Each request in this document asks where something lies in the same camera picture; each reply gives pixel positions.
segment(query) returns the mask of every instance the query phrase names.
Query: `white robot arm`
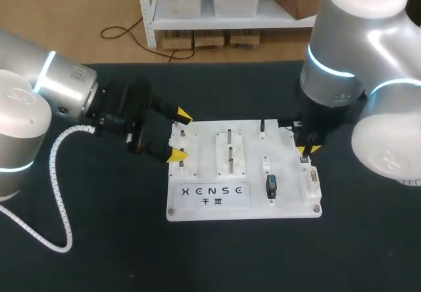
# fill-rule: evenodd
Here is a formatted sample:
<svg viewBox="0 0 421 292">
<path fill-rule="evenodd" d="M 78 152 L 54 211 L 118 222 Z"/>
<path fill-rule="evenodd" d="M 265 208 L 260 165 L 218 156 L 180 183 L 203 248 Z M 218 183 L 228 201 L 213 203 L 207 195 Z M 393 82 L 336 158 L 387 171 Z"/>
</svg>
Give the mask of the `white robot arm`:
<svg viewBox="0 0 421 292">
<path fill-rule="evenodd" d="M 142 141 L 143 112 L 148 109 L 184 124 L 192 120 L 179 106 L 152 94 L 148 82 L 100 85 L 94 70 L 0 32 L 0 201 L 20 189 L 53 114 L 71 122 L 86 117 L 95 133 L 122 136 L 133 153 L 184 160 L 184 152 Z"/>
<path fill-rule="evenodd" d="M 379 175 L 421 185 L 421 29 L 407 1 L 322 0 L 300 84 L 332 111 L 365 92 L 356 156 Z"/>
</svg>

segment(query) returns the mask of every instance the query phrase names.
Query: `black tabletop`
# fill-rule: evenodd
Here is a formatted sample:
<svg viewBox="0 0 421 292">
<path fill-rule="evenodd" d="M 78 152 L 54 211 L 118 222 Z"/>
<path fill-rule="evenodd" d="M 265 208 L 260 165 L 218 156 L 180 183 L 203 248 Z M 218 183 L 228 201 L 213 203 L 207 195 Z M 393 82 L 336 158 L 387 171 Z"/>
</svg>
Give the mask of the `black tabletop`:
<svg viewBox="0 0 421 292">
<path fill-rule="evenodd" d="M 301 62 L 96 64 L 100 79 L 134 82 L 195 120 L 295 116 Z M 69 124 L 54 119 L 22 191 L 5 206 L 48 240 L 65 244 L 48 156 Z M 351 149 L 343 126 L 313 156 L 322 186 L 317 219 L 166 220 L 168 167 L 130 155 L 105 134 L 63 143 L 57 176 L 74 246 L 54 253 L 0 215 L 2 291 L 420 291 L 421 189 L 379 177 Z M 168 140 L 170 122 L 150 135 Z"/>
</svg>

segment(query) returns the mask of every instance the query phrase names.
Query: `metal pin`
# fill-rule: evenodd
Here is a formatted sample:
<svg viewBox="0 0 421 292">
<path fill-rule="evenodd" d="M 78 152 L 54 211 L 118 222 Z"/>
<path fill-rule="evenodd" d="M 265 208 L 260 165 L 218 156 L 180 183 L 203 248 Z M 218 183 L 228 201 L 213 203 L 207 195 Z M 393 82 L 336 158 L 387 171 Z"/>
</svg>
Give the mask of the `metal pin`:
<svg viewBox="0 0 421 292">
<path fill-rule="evenodd" d="M 230 158 L 230 174 L 234 173 L 234 159 Z"/>
<path fill-rule="evenodd" d="M 228 144 L 231 144 L 231 129 L 228 129 Z"/>
</svg>

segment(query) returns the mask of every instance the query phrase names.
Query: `white spiral cable wrap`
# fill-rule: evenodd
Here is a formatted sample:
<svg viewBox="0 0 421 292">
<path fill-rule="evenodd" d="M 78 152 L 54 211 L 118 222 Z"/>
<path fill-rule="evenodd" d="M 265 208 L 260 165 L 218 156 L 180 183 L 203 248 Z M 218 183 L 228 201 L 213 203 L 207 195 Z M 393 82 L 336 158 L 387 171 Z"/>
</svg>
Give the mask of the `white spiral cable wrap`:
<svg viewBox="0 0 421 292">
<path fill-rule="evenodd" d="M 48 240 L 46 240 L 44 237 L 42 237 L 39 233 L 34 231 L 29 225 L 27 225 L 25 222 L 23 222 L 19 217 L 17 217 L 15 214 L 13 214 L 11 211 L 6 209 L 3 205 L 0 205 L 0 212 L 3 212 L 6 214 L 9 218 L 11 218 L 13 221 L 15 221 L 17 224 L 19 224 L 20 227 L 22 227 L 24 230 L 26 230 L 29 234 L 35 237 L 38 241 L 40 241 L 43 245 L 50 248 L 52 251 L 56 251 L 58 253 L 67 253 L 73 245 L 73 235 L 72 235 L 72 229 L 70 228 L 70 223 L 68 221 L 66 209 L 64 207 L 64 203 L 61 199 L 60 189 L 59 189 L 59 183 L 57 181 L 57 176 L 55 174 L 55 159 L 57 155 L 57 151 L 59 149 L 59 146 L 61 142 L 70 134 L 78 131 L 83 132 L 89 132 L 91 134 L 94 133 L 95 128 L 93 126 L 72 126 L 66 131 L 64 131 L 60 136 L 55 140 L 53 147 L 51 148 L 50 153 L 50 178 L 51 178 L 51 185 L 53 187 L 54 197 L 57 202 L 57 206 L 60 211 L 61 219 L 64 224 L 64 230 L 66 231 L 66 238 L 67 238 L 67 244 L 64 247 L 58 247 L 52 243 L 50 243 Z"/>
</svg>

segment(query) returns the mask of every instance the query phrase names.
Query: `black connector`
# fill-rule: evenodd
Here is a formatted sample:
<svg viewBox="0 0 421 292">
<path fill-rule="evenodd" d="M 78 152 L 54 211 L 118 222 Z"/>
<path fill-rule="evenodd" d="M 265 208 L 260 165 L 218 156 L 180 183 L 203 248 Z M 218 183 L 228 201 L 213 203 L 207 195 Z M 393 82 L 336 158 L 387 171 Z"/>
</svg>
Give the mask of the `black connector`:
<svg viewBox="0 0 421 292">
<path fill-rule="evenodd" d="M 276 198 L 276 190 L 278 186 L 276 185 L 275 175 L 268 175 L 266 178 L 266 192 L 268 194 L 268 199 L 274 200 Z"/>
</svg>

